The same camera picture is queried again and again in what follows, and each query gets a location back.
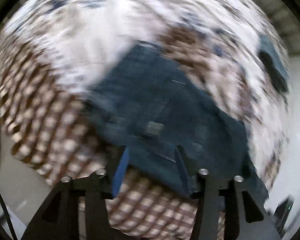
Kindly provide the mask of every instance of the bolt head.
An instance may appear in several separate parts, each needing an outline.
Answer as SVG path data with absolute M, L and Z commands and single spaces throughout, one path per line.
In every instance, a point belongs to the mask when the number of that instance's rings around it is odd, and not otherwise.
M 70 177 L 70 176 L 63 176 L 63 177 L 61 178 L 61 181 L 62 181 L 63 183 L 70 182 L 70 181 L 71 181 L 71 177 Z
M 200 169 L 198 173 L 202 176 L 205 176 L 209 174 L 209 171 L 207 169 Z
M 236 182 L 243 182 L 244 181 L 244 178 L 240 175 L 237 175 L 237 176 L 234 176 L 234 181 Z
M 98 169 L 98 170 L 96 171 L 96 174 L 97 174 L 97 175 L 105 175 L 105 174 L 106 174 L 106 170 L 105 170 L 105 169 Z

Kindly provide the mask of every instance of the denim jeans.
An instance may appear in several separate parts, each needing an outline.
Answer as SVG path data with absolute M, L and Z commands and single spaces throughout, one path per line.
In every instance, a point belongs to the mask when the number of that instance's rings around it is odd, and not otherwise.
M 205 168 L 230 179 L 249 174 L 267 197 L 243 122 L 222 112 L 154 46 L 135 46 L 93 87 L 85 114 L 105 140 L 127 146 L 131 165 L 183 196 L 196 191 L 196 174 Z M 176 159 L 177 146 L 185 165 Z

